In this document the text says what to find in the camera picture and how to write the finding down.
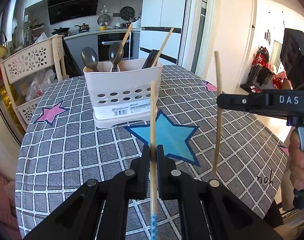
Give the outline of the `person right hand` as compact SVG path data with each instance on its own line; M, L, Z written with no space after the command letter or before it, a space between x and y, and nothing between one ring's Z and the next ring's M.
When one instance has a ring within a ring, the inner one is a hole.
M296 131L291 133L288 151L290 181L296 190L304 190L304 152L300 150L299 136Z

